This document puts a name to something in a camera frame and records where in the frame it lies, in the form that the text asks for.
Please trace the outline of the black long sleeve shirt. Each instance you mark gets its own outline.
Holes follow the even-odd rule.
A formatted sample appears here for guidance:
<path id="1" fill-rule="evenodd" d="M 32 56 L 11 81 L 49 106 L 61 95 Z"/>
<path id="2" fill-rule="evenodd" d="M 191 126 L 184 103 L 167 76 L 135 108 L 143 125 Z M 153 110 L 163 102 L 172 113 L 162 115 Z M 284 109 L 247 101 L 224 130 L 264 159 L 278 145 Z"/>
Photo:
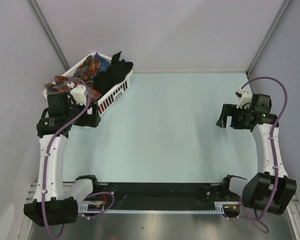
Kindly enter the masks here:
<path id="1" fill-rule="evenodd" d="M 127 74 L 133 69 L 133 62 L 120 60 L 121 51 L 114 54 L 110 66 L 105 71 L 99 71 L 93 78 L 92 88 L 105 95 L 112 87 L 126 79 Z"/>

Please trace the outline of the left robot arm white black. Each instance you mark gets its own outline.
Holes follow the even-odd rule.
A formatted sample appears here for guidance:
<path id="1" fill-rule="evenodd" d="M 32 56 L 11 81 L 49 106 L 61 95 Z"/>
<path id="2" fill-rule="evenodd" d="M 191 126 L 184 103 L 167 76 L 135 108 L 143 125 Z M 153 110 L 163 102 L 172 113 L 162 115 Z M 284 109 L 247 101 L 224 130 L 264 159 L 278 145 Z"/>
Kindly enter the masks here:
<path id="1" fill-rule="evenodd" d="M 95 200 L 101 188 L 95 175 L 82 175 L 64 190 L 64 153 L 72 126 L 98 126 L 98 104 L 79 105 L 69 93 L 47 96 L 48 107 L 36 125 L 40 145 L 39 174 L 33 199 L 25 203 L 23 213 L 40 227 L 73 224 L 79 206 L 87 197 Z"/>

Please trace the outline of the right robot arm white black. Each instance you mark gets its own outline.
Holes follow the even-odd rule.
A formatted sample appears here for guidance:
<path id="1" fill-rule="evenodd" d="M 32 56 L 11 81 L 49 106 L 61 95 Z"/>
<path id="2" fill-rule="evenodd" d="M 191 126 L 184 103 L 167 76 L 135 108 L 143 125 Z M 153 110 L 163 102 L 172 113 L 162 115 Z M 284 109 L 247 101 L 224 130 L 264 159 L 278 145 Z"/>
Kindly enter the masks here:
<path id="1" fill-rule="evenodd" d="M 267 209 L 268 213 L 281 215 L 297 190 L 295 180 L 288 177 L 279 148 L 279 124 L 271 114 L 269 95 L 251 94 L 243 89 L 236 91 L 237 104 L 224 104 L 216 126 L 252 133 L 257 155 L 257 173 L 251 179 L 227 175 L 226 185 L 220 188 L 221 196 L 232 201 L 240 196 L 243 206 L 256 211 Z"/>

